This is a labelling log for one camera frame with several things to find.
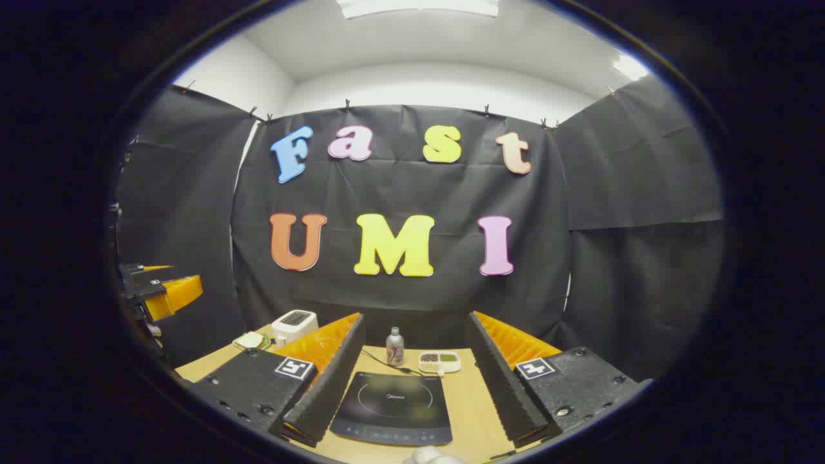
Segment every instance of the small white device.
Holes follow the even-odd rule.
[[[271,324],[275,346],[280,348],[318,330],[318,318],[312,311],[292,310]]]
[[[425,351],[418,355],[418,370],[444,376],[461,370],[461,358],[455,351]]]

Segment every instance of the orange letter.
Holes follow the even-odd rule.
[[[276,214],[269,218],[272,224],[272,259],[278,266],[292,271],[306,271],[318,262],[321,249],[321,226],[327,224],[325,215],[304,215],[301,220],[307,226],[307,241],[304,254],[290,253],[290,229],[295,216]]]
[[[527,149],[527,142],[518,140],[518,134],[507,132],[496,138],[496,143],[502,145],[504,150],[504,165],[516,174],[527,174],[530,171],[530,163],[521,159],[521,151]]]

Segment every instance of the pink letter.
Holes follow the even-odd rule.
[[[350,125],[339,130],[335,139],[329,144],[327,152],[333,158],[350,158],[353,161],[364,161],[369,158],[372,130],[363,125]]]
[[[502,215],[489,215],[478,220],[484,230],[484,264],[479,269],[484,276],[506,276],[513,272],[507,261],[507,228],[513,221]]]

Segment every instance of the bottle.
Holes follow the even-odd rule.
[[[393,327],[387,335],[387,364],[396,367],[404,364],[404,338],[398,327]]]

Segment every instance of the yellow letter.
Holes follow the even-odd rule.
[[[388,274],[395,272],[398,261],[404,255],[404,264],[399,269],[402,276],[432,275],[430,229],[436,222],[430,216],[411,215],[398,232],[398,237],[393,236],[382,215],[360,215],[356,224],[361,226],[361,260],[355,266],[356,274],[377,274],[381,269],[375,263],[375,253],[378,253]]]
[[[452,125],[434,125],[424,133],[424,158],[430,163],[452,163],[461,156],[461,138],[458,128]]]

